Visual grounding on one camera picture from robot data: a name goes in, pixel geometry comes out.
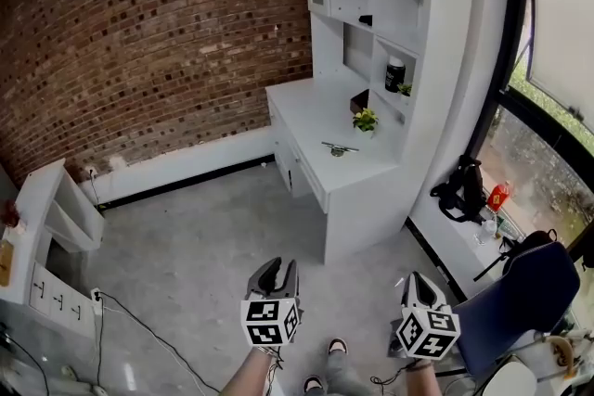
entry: red bottle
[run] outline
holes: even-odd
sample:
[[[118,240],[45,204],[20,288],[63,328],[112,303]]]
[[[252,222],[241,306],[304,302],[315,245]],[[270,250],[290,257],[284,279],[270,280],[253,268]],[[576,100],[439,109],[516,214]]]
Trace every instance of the red bottle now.
[[[508,199],[510,193],[511,186],[509,181],[506,181],[504,185],[497,185],[495,188],[493,188],[493,191],[489,196],[489,200],[486,202],[487,206],[494,212],[498,212],[499,208],[501,208],[503,205],[503,202]]]

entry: blue chair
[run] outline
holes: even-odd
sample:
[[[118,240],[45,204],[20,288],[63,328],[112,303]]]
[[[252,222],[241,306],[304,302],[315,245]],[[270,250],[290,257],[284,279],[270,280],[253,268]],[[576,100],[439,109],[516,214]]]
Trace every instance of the blue chair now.
[[[579,276],[559,243],[514,258],[498,281],[458,305],[458,347],[469,374],[483,376],[529,330],[550,332],[571,305]]]

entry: window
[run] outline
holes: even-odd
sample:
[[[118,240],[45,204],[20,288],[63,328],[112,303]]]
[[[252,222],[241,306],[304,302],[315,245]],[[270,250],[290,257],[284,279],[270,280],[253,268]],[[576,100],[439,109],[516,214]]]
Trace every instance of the window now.
[[[554,228],[581,287],[572,314],[594,324],[594,0],[508,0],[493,80],[467,153],[484,186],[512,181],[505,214],[525,234]]]

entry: drawer handle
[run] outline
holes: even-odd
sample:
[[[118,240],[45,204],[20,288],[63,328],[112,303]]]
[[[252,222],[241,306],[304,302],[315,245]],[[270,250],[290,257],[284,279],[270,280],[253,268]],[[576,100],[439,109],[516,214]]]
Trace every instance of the drawer handle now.
[[[73,312],[76,312],[76,314],[78,315],[78,320],[81,320],[81,306],[77,305],[78,309],[71,309]]]
[[[59,299],[55,297],[54,300],[59,302],[59,309],[62,310],[62,306],[64,305],[64,295],[60,294]]]
[[[41,286],[36,282],[33,282],[33,286],[41,289],[41,297],[39,299],[42,299],[44,297],[45,292],[45,282],[41,281]]]

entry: window frame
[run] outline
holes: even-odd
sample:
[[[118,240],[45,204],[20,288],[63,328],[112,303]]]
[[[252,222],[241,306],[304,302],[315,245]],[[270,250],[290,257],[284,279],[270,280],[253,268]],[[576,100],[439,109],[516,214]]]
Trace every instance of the window frame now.
[[[520,121],[530,127],[539,137],[549,144],[559,156],[574,169],[586,186],[594,191],[594,157],[588,150],[559,122],[528,97],[509,87],[517,54],[520,49],[523,21],[527,0],[507,0],[506,12],[501,35],[501,44],[493,69],[493,76],[487,95],[476,123],[466,154],[476,158],[491,122],[499,106],[505,108]],[[531,39],[534,38],[536,3],[532,0]],[[574,262],[578,261],[589,247],[594,246],[594,222],[570,244],[568,251]]]

